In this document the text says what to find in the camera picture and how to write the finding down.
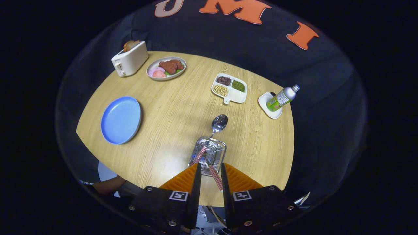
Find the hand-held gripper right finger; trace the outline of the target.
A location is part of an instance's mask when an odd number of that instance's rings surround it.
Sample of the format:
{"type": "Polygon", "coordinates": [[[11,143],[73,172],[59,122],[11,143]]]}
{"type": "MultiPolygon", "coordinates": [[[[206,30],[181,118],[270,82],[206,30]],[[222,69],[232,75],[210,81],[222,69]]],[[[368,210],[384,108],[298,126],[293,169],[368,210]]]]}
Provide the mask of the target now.
{"type": "Polygon", "coordinates": [[[269,234],[302,215],[277,186],[261,186],[230,164],[221,165],[221,180],[226,226],[233,234],[269,234]]]}

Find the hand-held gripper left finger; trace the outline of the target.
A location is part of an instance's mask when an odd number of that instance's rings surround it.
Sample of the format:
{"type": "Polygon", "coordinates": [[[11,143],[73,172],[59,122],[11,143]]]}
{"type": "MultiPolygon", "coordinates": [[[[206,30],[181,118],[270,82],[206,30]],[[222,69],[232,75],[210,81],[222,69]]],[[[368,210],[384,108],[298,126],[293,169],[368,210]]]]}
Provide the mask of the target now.
{"type": "Polygon", "coordinates": [[[128,204],[127,217],[155,235],[189,235],[196,228],[201,166],[191,165],[160,187],[146,186],[128,204]]]}

